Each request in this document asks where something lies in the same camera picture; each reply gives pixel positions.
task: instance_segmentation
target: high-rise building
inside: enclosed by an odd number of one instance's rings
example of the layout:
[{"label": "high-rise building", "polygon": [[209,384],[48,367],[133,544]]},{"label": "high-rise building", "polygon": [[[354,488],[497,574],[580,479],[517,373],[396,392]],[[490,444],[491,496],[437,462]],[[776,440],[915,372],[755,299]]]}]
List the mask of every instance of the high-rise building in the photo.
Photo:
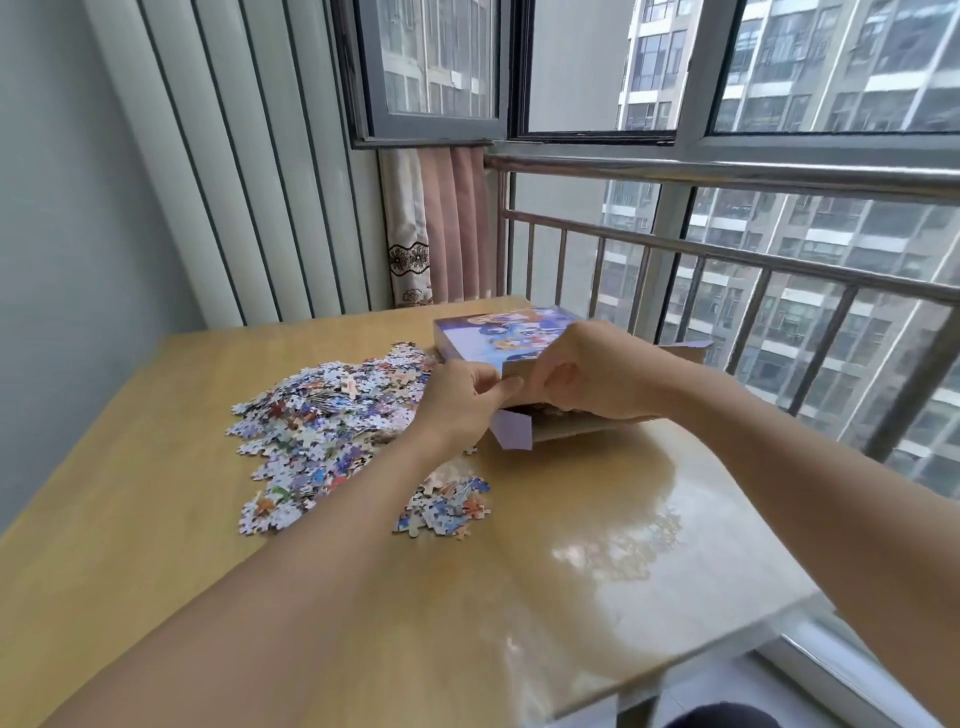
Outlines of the high-rise building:
[{"label": "high-rise building", "polygon": [[[676,128],[684,75],[704,0],[639,0],[631,23],[616,124]],[[717,133],[960,131],[960,2],[774,0],[748,2],[716,110]],[[649,231],[659,188],[610,182],[602,222]],[[953,207],[850,198],[700,189],[686,237],[714,245],[960,284],[960,214]],[[640,250],[611,243],[597,315],[629,317]],[[694,259],[682,256],[660,341],[675,340]],[[711,340],[723,367],[758,270],[711,261],[686,340]],[[737,377],[757,396],[793,399],[840,287],[776,274]],[[863,290],[857,296],[800,418],[862,447],[946,310]],[[960,498],[960,366],[943,382],[888,464],[938,493]]]}]

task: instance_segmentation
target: pink curtain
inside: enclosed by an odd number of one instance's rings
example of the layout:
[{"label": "pink curtain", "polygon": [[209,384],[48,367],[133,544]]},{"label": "pink curtain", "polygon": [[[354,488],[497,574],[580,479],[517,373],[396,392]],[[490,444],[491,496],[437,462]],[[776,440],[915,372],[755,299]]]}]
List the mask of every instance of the pink curtain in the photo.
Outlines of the pink curtain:
[{"label": "pink curtain", "polygon": [[[495,256],[483,148],[391,150],[381,153],[381,170],[395,305],[489,298]],[[406,250],[422,243],[429,256],[420,268],[429,274],[428,296],[423,281],[410,276],[409,266],[395,270],[393,264],[394,258],[405,261]]]}]

